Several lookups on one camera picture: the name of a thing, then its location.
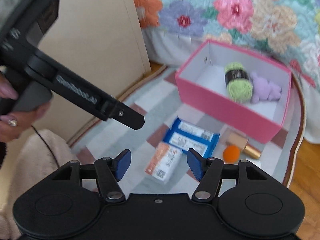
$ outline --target orange and white package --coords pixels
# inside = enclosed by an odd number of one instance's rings
[[[166,184],[177,167],[181,155],[181,149],[160,142],[155,154],[145,168],[145,173]]]

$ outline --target purple plush toy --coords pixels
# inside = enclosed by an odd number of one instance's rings
[[[252,72],[250,74],[252,78],[253,92],[251,97],[252,103],[258,103],[261,101],[273,101],[279,100],[281,97],[281,87],[274,84],[265,78],[258,77],[256,73]]]

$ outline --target white furniture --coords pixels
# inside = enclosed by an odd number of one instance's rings
[[[59,19],[40,49],[114,96],[150,71],[133,0],[60,0]],[[68,140],[92,116],[58,95],[47,115],[35,124]],[[9,143],[0,170],[0,209],[16,156],[33,131]]]

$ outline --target pink box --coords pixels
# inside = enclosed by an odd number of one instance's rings
[[[224,67],[240,62],[248,73],[282,87],[279,101],[238,104],[226,89]],[[176,73],[182,102],[267,143],[282,128],[288,108],[291,70],[256,52],[212,40],[203,43]]]

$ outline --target wooden floor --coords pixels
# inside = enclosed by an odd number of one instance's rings
[[[159,68],[159,64],[151,63],[152,73]],[[306,207],[306,216],[297,235],[302,240],[320,240],[320,145],[302,142],[290,190]]]

